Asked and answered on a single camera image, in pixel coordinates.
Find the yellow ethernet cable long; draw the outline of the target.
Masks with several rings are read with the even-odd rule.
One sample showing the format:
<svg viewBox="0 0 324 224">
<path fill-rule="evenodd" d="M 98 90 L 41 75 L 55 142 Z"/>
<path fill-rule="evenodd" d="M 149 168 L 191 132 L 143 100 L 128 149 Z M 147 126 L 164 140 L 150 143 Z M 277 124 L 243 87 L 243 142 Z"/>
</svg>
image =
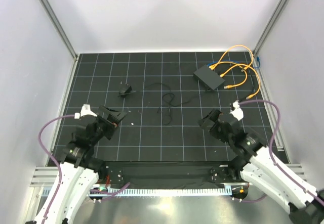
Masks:
<svg viewBox="0 0 324 224">
<path fill-rule="evenodd" d="M 223 53 L 213 53 L 213 59 L 207 66 L 220 75 L 218 69 L 220 69 L 221 62 L 242 63 L 248 75 L 243 85 L 232 89 L 223 89 L 235 91 L 239 102 L 256 97 L 261 90 L 261 79 L 258 73 L 260 64 L 256 64 L 252 50 L 242 44 L 231 46 Z"/>
</svg>

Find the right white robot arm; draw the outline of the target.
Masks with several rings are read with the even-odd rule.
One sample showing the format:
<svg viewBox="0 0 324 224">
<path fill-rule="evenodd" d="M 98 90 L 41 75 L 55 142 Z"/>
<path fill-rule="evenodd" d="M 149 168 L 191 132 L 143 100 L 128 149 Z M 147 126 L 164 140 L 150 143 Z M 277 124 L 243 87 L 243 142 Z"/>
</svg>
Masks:
<svg viewBox="0 0 324 224">
<path fill-rule="evenodd" d="M 214 109 L 198 121 L 202 129 L 227 143 L 236 154 L 226 170 L 229 178 L 256 186 L 288 213 L 292 223 L 322 223 L 323 191 L 282 163 L 256 134 L 245 132 L 240 125 L 242 118 L 241 109 L 228 114 Z"/>
</svg>

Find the black network switch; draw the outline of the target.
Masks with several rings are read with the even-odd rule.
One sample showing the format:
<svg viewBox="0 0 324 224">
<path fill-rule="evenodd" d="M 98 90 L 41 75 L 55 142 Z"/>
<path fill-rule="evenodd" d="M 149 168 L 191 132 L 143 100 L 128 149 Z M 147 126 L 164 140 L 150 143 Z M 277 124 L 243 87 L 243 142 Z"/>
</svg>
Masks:
<svg viewBox="0 0 324 224">
<path fill-rule="evenodd" d="M 220 75 L 211 70 L 207 65 L 204 65 L 197 69 L 193 73 L 193 77 L 211 91 L 223 88 L 225 83 L 225 80 L 220 77 Z"/>
</svg>

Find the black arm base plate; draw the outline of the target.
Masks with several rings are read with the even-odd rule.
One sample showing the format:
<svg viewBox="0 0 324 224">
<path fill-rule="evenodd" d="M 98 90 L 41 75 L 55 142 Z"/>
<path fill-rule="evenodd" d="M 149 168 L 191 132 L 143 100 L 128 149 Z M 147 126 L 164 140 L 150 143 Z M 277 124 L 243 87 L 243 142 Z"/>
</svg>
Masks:
<svg viewBox="0 0 324 224">
<path fill-rule="evenodd" d="M 106 161 L 110 184 L 128 189 L 208 189 L 224 185 L 246 186 L 228 161 Z"/>
</svg>

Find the black power adapter plug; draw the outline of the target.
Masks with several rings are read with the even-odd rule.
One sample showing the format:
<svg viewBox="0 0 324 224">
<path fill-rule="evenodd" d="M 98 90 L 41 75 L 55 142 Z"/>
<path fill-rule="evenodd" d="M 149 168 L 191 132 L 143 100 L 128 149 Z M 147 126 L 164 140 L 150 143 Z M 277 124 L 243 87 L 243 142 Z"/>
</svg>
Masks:
<svg viewBox="0 0 324 224">
<path fill-rule="evenodd" d="M 126 96 L 136 93 L 137 91 L 134 91 L 132 89 L 132 86 L 129 83 L 125 83 L 121 86 L 121 88 L 118 91 L 118 96 L 121 98 L 125 98 Z"/>
</svg>

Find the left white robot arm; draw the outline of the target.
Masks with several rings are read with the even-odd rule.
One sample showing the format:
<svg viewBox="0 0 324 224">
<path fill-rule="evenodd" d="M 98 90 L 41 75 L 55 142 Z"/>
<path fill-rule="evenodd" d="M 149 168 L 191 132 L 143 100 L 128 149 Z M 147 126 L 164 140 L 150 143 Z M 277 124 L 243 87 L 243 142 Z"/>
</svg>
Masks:
<svg viewBox="0 0 324 224">
<path fill-rule="evenodd" d="M 99 109 L 106 117 L 94 113 L 89 104 L 69 115 L 77 120 L 91 116 L 93 122 L 76 128 L 63 149 L 61 160 L 56 160 L 47 150 L 42 133 L 38 134 L 39 145 L 55 163 L 58 173 L 47 200 L 31 223 L 72 223 L 83 200 L 92 192 L 92 186 L 105 182 L 106 162 L 93 156 L 94 147 L 102 138 L 110 140 L 127 114 L 104 106 Z"/>
</svg>

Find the yellow ethernet cable short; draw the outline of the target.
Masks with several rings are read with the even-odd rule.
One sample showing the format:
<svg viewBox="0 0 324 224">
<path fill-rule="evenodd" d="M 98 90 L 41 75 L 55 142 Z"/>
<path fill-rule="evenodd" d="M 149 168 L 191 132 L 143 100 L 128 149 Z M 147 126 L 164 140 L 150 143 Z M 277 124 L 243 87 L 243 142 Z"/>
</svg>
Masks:
<svg viewBox="0 0 324 224">
<path fill-rule="evenodd" d="M 243 85 L 247 80 L 247 71 L 242 63 L 221 62 L 218 72 L 224 82 L 224 89 L 232 89 Z"/>
</svg>

